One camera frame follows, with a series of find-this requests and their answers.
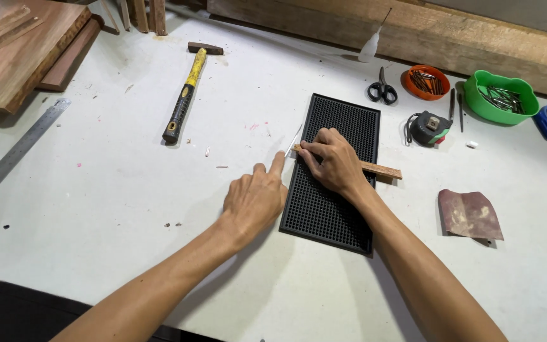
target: tape measure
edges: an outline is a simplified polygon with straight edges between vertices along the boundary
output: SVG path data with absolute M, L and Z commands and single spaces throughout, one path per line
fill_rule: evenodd
M 71 100 L 59 98 L 12 146 L 10 151 L 0 160 L 0 184 L 69 105 L 71 105 Z
M 428 111 L 413 114 L 406 121 L 406 142 L 410 144 L 415 139 L 422 145 L 440 144 L 444 141 L 452 123 Z

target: white table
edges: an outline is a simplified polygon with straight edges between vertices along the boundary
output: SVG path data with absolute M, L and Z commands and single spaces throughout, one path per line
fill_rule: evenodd
M 353 52 L 220 22 L 171 18 L 168 30 L 101 33 L 64 94 L 36 93 L 0 128 L 1 158 L 57 98 L 72 100 L 61 127 L 53 125 L 0 185 L 0 281 L 96 304 L 214 222 L 229 182 L 289 145 L 315 92 L 382 111 L 379 164 L 404 175 L 377 183 L 382 198 L 511 341 L 547 340 L 547 142 L 532 120 L 502 127 L 467 110 L 464 133 L 453 126 L 438 148 L 407 147 L 408 116 L 446 117 L 449 96 L 427 102 L 408 94 L 400 84 L 406 65 L 366 65 Z M 194 58 L 188 41 L 222 46 L 225 55 L 208 57 L 182 140 L 167 147 L 161 134 Z M 399 92 L 392 106 L 365 95 L 380 66 Z M 480 145 L 468 149 L 468 141 Z M 285 184 L 293 165 L 288 158 Z M 506 240 L 490 248 L 443 236 L 442 189 L 482 192 Z M 290 236 L 278 225 L 165 323 L 224 341 L 422 340 L 376 255 Z

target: bar mat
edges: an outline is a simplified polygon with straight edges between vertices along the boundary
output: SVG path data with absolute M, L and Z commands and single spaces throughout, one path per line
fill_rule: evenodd
M 312 142 L 320 128 L 337 128 L 360 160 L 376 164 L 380 115 L 378 110 L 314 94 L 301 138 Z M 374 187 L 375 177 L 365 176 Z M 358 210 L 314 179 L 300 157 L 292 173 L 280 231 L 361 254 L 373 249 L 373 233 Z

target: green container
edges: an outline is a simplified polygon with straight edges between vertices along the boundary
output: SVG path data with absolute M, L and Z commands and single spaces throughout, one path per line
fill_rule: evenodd
M 511 111 L 501 110 L 487 101 L 478 89 L 486 94 L 487 86 L 492 85 L 520 94 L 524 114 L 516 114 Z M 516 125 L 532 117 L 539 111 L 539 102 L 533 93 L 533 88 L 521 79 L 509 79 L 504 76 L 491 74 L 485 70 L 478 70 L 465 83 L 466 102 L 474 113 L 481 117 L 499 122 L 500 124 Z

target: orange bowl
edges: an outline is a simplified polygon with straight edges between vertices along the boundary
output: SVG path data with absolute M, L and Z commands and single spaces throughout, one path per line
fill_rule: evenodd
M 410 76 L 411 72 L 413 70 L 418 70 L 418 71 L 421 71 L 423 73 L 430 74 L 430 75 L 436 77 L 437 79 L 439 79 L 443 84 L 443 94 L 442 95 L 433 95 L 433 94 L 430 94 L 429 92 L 425 92 L 425 91 L 422 91 L 421 89 L 417 88 L 415 86 L 415 84 L 413 83 L 413 81 L 411 80 L 411 76 Z M 441 73 L 440 70 L 438 70 L 437 68 L 435 68 L 433 66 L 429 66 L 429 65 L 416 65 L 416 66 L 413 66 L 412 68 L 410 68 L 408 70 L 408 72 L 406 72 L 406 76 L 405 76 L 404 81 L 406 83 L 406 87 L 408 88 L 408 90 L 410 92 L 412 92 L 415 95 L 421 97 L 422 99 L 428 100 L 428 101 L 437 100 L 439 98 L 442 98 L 451 89 L 451 83 L 449 83 L 449 79 L 447 79 L 447 77 L 443 73 Z

